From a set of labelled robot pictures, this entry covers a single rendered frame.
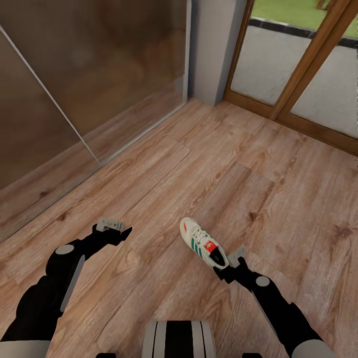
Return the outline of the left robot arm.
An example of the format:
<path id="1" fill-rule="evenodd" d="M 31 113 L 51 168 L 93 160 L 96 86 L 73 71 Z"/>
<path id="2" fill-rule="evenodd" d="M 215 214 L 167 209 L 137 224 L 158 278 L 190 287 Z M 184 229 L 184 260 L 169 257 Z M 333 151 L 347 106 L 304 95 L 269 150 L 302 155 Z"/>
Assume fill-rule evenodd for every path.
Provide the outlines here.
<path id="1" fill-rule="evenodd" d="M 56 248 L 46 265 L 46 276 L 31 286 L 16 308 L 16 319 L 0 341 L 0 358 L 45 358 L 86 260 L 108 243 L 126 240 L 133 227 L 120 232 L 125 224 L 99 218 L 92 234 Z"/>

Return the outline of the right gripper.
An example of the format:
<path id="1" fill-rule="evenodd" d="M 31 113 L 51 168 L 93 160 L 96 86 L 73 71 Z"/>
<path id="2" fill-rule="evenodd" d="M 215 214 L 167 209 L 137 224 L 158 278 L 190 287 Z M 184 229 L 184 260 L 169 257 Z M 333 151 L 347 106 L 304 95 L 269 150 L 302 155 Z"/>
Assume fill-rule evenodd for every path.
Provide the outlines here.
<path id="1" fill-rule="evenodd" d="M 240 262 L 240 265 L 237 268 L 231 267 L 229 265 L 221 271 L 215 267 L 213 267 L 213 270 L 215 271 L 220 280 L 225 279 L 228 284 L 230 284 L 233 280 L 236 280 L 238 283 L 243 285 L 242 274 L 245 270 L 248 270 L 248 266 L 243 257 L 239 257 L 238 261 Z"/>

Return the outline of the gym shoe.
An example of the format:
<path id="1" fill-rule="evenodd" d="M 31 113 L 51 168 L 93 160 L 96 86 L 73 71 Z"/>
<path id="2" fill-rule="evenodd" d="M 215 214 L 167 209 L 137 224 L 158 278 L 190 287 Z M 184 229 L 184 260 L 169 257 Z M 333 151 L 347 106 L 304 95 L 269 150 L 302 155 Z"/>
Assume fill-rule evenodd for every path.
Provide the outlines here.
<path id="1" fill-rule="evenodd" d="M 223 270 L 230 265 L 227 255 L 205 230 L 193 219 L 184 217 L 179 224 L 180 233 L 185 243 L 193 249 L 212 269 Z"/>

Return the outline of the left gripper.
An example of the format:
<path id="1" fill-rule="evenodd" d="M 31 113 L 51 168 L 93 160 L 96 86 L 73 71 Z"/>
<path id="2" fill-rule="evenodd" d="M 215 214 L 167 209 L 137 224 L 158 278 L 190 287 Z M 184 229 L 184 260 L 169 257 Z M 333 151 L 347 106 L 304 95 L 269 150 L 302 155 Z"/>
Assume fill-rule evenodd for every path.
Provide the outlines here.
<path id="1" fill-rule="evenodd" d="M 120 230 L 110 228 L 109 230 L 100 232 L 100 231 L 96 230 L 96 226 L 97 226 L 97 224 L 94 224 L 92 226 L 92 234 L 87 236 L 87 237 L 93 237 L 95 239 L 95 241 L 97 242 L 98 250 L 96 252 L 101 250 L 108 243 L 113 244 L 113 245 L 120 244 L 120 242 L 122 242 L 122 240 L 127 239 L 127 237 L 129 236 L 129 234 L 131 233 L 131 231 L 133 229 L 133 227 L 130 227 L 129 229 L 127 229 L 123 232 L 120 232 Z"/>

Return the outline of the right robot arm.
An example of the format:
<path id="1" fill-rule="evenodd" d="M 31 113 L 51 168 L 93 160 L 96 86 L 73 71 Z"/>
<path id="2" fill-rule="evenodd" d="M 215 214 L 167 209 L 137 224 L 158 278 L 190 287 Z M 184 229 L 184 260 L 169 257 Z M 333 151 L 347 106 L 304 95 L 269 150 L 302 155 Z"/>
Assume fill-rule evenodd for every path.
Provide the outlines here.
<path id="1" fill-rule="evenodd" d="M 227 260 L 223 270 L 213 267 L 220 280 L 230 284 L 236 280 L 253 293 L 266 320 L 290 358 L 338 358 L 321 337 L 311 328 L 300 308 L 289 304 L 275 283 L 267 276 L 248 269 L 243 257 L 246 248 L 239 247 Z"/>

